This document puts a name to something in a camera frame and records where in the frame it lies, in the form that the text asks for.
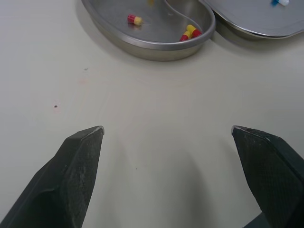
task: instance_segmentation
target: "capsule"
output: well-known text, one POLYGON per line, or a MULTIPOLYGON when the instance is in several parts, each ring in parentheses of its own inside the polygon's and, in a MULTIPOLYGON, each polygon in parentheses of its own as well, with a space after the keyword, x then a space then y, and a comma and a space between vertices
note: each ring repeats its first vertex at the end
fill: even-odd
POLYGON ((187 26, 187 31, 189 31, 193 37, 198 37, 198 36, 200 36, 200 35, 202 34, 202 33, 201 33, 198 29, 196 29, 193 25, 188 25, 188 26, 187 26))
POLYGON ((191 38, 191 33, 189 31, 185 31, 185 33, 181 36, 180 41, 185 41, 191 38))
POLYGON ((129 14, 128 16, 128 22, 135 24, 135 25, 141 25, 143 22, 143 19, 140 17, 137 17, 133 14, 129 14))

